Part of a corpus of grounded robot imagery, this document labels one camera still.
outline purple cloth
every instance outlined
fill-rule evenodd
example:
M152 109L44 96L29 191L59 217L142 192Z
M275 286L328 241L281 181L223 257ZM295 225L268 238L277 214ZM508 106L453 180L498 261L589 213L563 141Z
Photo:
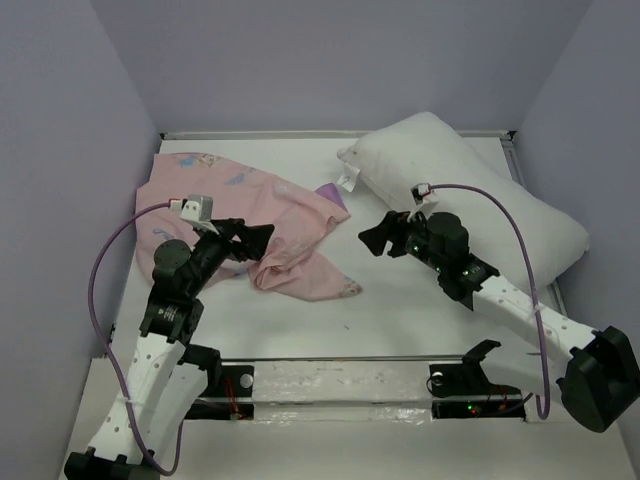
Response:
M320 195L321 197L324 197L327 200L332 201L333 203L335 203L339 207L342 207L342 209L345 212L349 211L349 210L347 210L347 207L345 206L344 202L342 201L342 197L340 196L340 192L338 192L338 188L335 186L335 184L327 183L326 185L322 185L321 187L318 187L318 189L316 190L316 193L318 195Z

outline white platform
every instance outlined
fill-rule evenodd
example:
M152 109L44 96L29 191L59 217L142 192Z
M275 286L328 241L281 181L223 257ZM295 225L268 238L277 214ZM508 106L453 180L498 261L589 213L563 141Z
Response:
M108 360L94 360L68 452L85 451L104 421L117 388ZM353 417L345 416L341 421L292 421L284 417L279 421L186 422L180 468L172 478L636 478L617 424L603 434L595 434L562 418L545 423L498 418L435 422L413 417L408 421L347 418ZM172 465L173 448L161 459L165 468ZM65 480L62 473L60 480Z
M509 176L497 138L467 141L496 171ZM163 142L161 151L228 156L315 189L335 181L341 170L335 151L352 142L345 138L180 140ZM464 353L485 338L519 341L449 301L419 262L376 259L364 246L357 248L357 233L379 223L387 208L364 187L343 198L353 218L329 235L319 250L363 285L360 296L311 304L257 292L247 278L228 280L201 295L205 314L194 343L217 348L228 359L449 355ZM346 242L354 244L348 254ZM134 261L113 341L124 363L131 359L148 293L149 285ZM549 292L544 292L543 301L553 305ZM94 360L69 451L85 450L116 391L108 361ZM535 414L528 418L527 423L504 418L349 421L348 416L342 421L187 422L181 467L173 478L635 478L617 424L604 434L594 434L555 404L550 421L540 423ZM168 468L172 460L171 450L161 463Z

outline pink cloth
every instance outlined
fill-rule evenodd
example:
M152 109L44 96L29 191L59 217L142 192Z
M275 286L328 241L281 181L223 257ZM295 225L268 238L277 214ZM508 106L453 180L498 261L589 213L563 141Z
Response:
M272 223L275 231L259 262L226 261L207 286L248 272L253 285L308 301L350 297L361 287L343 275L315 246L349 213L326 198L291 182L233 162L202 154L156 155L149 183L138 189L136 211L190 194L213 197L214 218L244 218L247 225ZM136 258L151 282L153 253L165 240L193 246L198 236L169 210L136 221Z

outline black knob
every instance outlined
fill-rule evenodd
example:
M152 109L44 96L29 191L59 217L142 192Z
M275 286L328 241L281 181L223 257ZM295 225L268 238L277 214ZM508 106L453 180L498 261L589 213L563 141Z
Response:
M429 250L443 259L455 260L469 253L469 232L460 219L448 212L427 219Z
M167 240L153 254L155 267L153 268L152 278L155 282L170 281L175 271L184 265L189 256L191 249L182 240Z

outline white pillow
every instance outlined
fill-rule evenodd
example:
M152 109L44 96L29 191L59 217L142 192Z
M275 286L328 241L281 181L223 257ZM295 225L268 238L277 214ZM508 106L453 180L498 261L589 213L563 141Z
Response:
M432 113L419 113L369 133L340 150L338 157L352 180L361 178L397 211L415 207L410 189L417 183L460 183L491 193L520 228L539 288L551 284L589 247L589 235L578 222L499 176ZM528 291L522 253L502 212L478 193L447 189L437 195L433 211L460 217L469 231L471 252Z

